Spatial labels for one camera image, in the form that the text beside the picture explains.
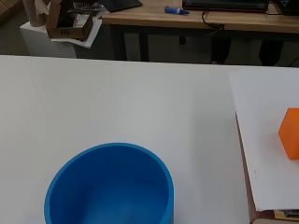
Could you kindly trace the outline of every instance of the white table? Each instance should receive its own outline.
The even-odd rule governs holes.
[[[176,224],[248,224],[226,75],[246,67],[0,56],[0,68],[0,223],[44,223],[68,160],[129,142],[168,167]]]

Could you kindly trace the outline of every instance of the blue bowl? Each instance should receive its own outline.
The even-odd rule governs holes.
[[[164,163],[131,144],[92,147],[50,183],[47,224],[170,224],[174,187]]]

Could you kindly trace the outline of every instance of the desk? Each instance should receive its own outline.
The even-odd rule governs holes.
[[[107,142],[164,161],[176,224],[249,223],[226,74],[273,68],[8,56],[0,67],[0,223],[44,223],[58,170]]]
[[[116,60],[126,60],[124,33],[140,34],[141,60],[148,61],[147,35],[208,35],[210,28],[202,22],[202,12],[190,10],[190,15],[166,14],[165,6],[181,7],[181,0],[141,0],[143,7],[106,13],[103,23],[112,29]],[[269,13],[278,13],[270,4]],[[299,17],[265,15],[261,13],[209,12],[206,21],[225,24],[225,30],[213,36],[246,39],[279,39],[298,41]]]

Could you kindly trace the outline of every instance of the gray floor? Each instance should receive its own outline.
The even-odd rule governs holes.
[[[29,55],[21,37],[20,26],[27,22],[24,10],[0,27],[0,54]],[[100,31],[101,44],[98,55],[87,49],[79,49],[79,58],[113,60],[109,28],[103,26]],[[127,57],[129,61],[140,61],[138,36],[126,35]],[[227,64],[261,65],[258,54],[261,41],[233,40]],[[299,43],[285,43],[278,66],[287,66],[299,56]],[[181,46],[178,36],[149,36],[149,60],[157,63],[209,63],[210,44],[205,36],[202,38],[187,37],[187,44]]]

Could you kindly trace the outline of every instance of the white paper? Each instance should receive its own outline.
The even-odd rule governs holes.
[[[299,161],[278,135],[288,107],[299,106],[298,70],[239,71],[231,84],[256,209],[298,209]]]
[[[72,44],[81,46],[83,48],[89,49],[92,46],[93,41],[96,38],[97,33],[99,32],[101,25],[102,25],[102,20],[98,20],[96,18],[93,18],[93,28],[91,29],[89,37],[85,41],[79,41],[79,40],[76,40],[76,39],[52,39],[51,41],[54,41],[54,42],[68,42],[68,43],[72,43]]]

